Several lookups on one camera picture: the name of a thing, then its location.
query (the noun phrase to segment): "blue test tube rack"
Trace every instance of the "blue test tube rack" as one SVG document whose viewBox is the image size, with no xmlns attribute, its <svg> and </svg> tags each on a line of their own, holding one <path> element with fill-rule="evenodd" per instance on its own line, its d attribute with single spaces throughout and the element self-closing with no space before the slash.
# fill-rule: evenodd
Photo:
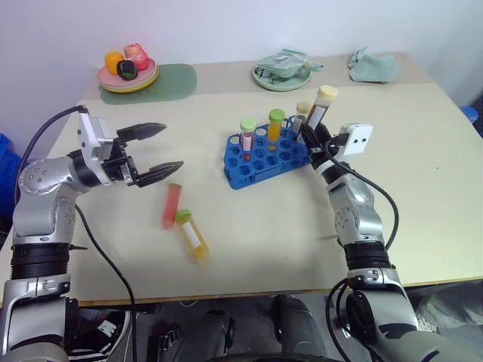
<svg viewBox="0 0 483 362">
<path fill-rule="evenodd" d="M 297 135 L 292 131 L 292 119 L 293 116 L 285 119 L 285 127 L 275 143 L 266 138 L 268 124 L 257 127 L 254 146 L 249 152 L 242 150 L 240 133 L 228 137 L 223 162 L 232 189 L 242 189 L 309 163 L 307 148 L 297 142 Z"/>
</svg>

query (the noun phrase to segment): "black cable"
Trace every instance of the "black cable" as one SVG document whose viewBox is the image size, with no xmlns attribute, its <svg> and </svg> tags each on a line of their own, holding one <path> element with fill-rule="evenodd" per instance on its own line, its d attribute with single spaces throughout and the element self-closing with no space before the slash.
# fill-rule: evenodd
<svg viewBox="0 0 483 362">
<path fill-rule="evenodd" d="M 332 322 L 331 322 L 332 296 L 335 294 L 336 290 L 339 289 L 339 287 L 344 285 L 345 283 L 347 283 L 347 278 L 344 278 L 339 283 L 335 284 L 335 286 L 332 288 L 331 292 L 329 293 L 327 300 L 325 301 L 325 320 L 327 322 L 327 328 L 329 329 L 329 333 L 331 335 L 332 341 L 335 344 L 335 348 L 337 348 L 337 350 L 339 351 L 340 355 L 345 360 L 345 362 L 351 362 L 350 358 L 347 357 L 346 352 L 344 352 L 342 347 L 340 347 L 339 341 L 337 341 L 337 337 L 335 336 L 334 328 L 332 327 Z"/>
<path fill-rule="evenodd" d="M 346 324 L 342 320 L 342 317 L 340 316 L 340 302 L 343 297 L 344 292 L 346 291 L 347 287 L 349 286 L 349 283 L 344 283 L 342 288 L 340 288 L 339 293 L 337 294 L 337 301 L 335 303 L 335 310 L 337 313 L 337 321 L 339 322 L 340 326 L 348 333 L 350 334 L 349 328 L 346 327 Z"/>
<path fill-rule="evenodd" d="M 27 162 L 27 159 L 30 156 L 30 153 L 32 152 L 35 144 L 37 143 L 38 139 L 40 136 L 49 128 L 55 121 L 58 121 L 62 117 L 65 117 L 66 115 L 69 115 L 73 112 L 86 112 L 87 109 L 84 106 L 75 106 L 69 109 L 66 109 L 65 111 L 57 113 L 54 117 L 46 121 L 39 129 L 38 131 L 34 134 L 32 139 L 30 140 L 29 145 L 27 146 L 25 152 L 23 153 L 22 159 L 20 160 L 20 165 L 18 167 L 17 171 L 17 177 L 15 177 L 15 186 L 14 186 L 14 206 L 17 206 L 18 204 L 18 198 L 19 198 L 19 189 L 18 189 L 18 179 L 20 178 L 20 174 L 22 173 L 23 166 Z"/>
<path fill-rule="evenodd" d="M 394 200 L 391 198 L 391 196 L 386 191 L 384 191 L 384 189 L 382 187 L 378 186 L 376 183 L 373 183 L 372 181 L 370 181 L 369 179 L 365 178 L 361 174 L 359 174 L 359 173 L 355 172 L 354 170 L 352 170 L 350 167 L 347 167 L 346 165 L 341 164 L 338 160 L 336 160 L 334 158 L 334 156 L 329 152 L 329 146 L 331 145 L 331 143 L 332 143 L 332 140 L 329 140 L 324 145 L 324 151 L 327 154 L 327 156 L 329 157 L 329 159 L 332 162 L 334 162 L 337 166 L 342 167 L 344 170 L 346 170 L 347 172 L 351 173 L 352 175 L 354 175 L 358 179 L 360 179 L 360 180 L 364 181 L 365 183 L 367 183 L 368 185 L 374 187 L 391 204 L 392 210 L 394 211 L 394 226 L 392 227 L 392 231 L 391 231 L 391 235 L 389 236 L 389 240 L 386 243 L 386 250 L 389 250 L 389 248 L 392 245 L 392 242 L 394 241 L 395 235 L 398 232 L 398 227 L 399 227 L 399 211 L 398 211 L 398 207 L 396 206 L 396 204 L 395 204 Z"/>
<path fill-rule="evenodd" d="M 131 328 L 132 328 L 132 344 L 133 344 L 133 362 L 137 362 L 137 337 L 136 337 L 136 299 L 134 299 L 133 290 L 131 289 L 131 285 L 129 285 L 128 280 L 125 276 L 121 273 L 117 266 L 115 266 L 114 262 L 104 253 L 104 250 L 101 249 L 99 244 L 97 243 L 95 237 L 92 235 L 91 228 L 89 228 L 88 222 L 85 219 L 84 213 L 82 212 L 81 208 L 76 205 L 75 209 L 78 212 L 78 215 L 81 217 L 82 224 L 84 224 L 85 231 L 88 233 L 89 238 L 92 241 L 92 244 L 95 246 L 99 254 L 107 261 L 107 263 L 111 266 L 112 270 L 118 275 L 119 279 L 121 279 L 122 283 L 126 287 L 129 293 L 129 299 L 131 301 Z"/>
</svg>

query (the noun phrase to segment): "pink plate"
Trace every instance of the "pink plate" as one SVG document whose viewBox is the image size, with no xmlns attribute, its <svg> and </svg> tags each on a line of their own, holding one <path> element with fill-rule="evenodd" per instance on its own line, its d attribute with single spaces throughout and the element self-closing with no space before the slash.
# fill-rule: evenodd
<svg viewBox="0 0 483 362">
<path fill-rule="evenodd" d="M 154 60 L 149 59 L 149 65 L 146 69 L 137 73 L 137 77 L 132 81 L 125 81 L 118 75 L 109 73 L 106 66 L 103 66 L 97 71 L 97 80 L 101 85 L 107 87 L 134 87 L 136 84 L 143 83 L 148 80 L 154 72 L 156 72 L 157 65 Z"/>
</svg>

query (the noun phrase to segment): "red test tube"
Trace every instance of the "red test tube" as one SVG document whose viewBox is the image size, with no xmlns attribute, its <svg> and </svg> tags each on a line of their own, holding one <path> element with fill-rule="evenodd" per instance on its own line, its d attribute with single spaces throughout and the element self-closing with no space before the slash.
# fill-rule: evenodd
<svg viewBox="0 0 483 362">
<path fill-rule="evenodd" d="M 168 197 L 166 198 L 165 211 L 163 212 L 162 219 L 163 229 L 169 229 L 174 224 L 180 193 L 181 185 L 179 183 L 169 183 Z"/>
</svg>

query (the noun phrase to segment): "toy fruit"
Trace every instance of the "toy fruit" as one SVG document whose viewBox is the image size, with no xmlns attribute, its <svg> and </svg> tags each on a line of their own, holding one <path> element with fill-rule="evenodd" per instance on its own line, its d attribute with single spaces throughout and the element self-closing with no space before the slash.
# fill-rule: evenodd
<svg viewBox="0 0 483 362">
<path fill-rule="evenodd" d="M 110 53 L 106 54 L 104 57 L 104 62 L 106 62 L 106 67 L 109 73 L 114 75 L 118 74 L 117 65 L 121 60 L 124 60 L 124 57 L 118 51 L 111 51 Z"/>
<path fill-rule="evenodd" d="M 126 45 L 124 47 L 124 53 L 126 55 L 126 59 L 131 60 L 138 71 L 144 70 L 148 67 L 148 54 L 138 43 Z"/>
<path fill-rule="evenodd" d="M 117 71 L 125 81 L 132 81 L 137 77 L 137 69 L 130 60 L 121 60 L 117 65 Z"/>
</svg>

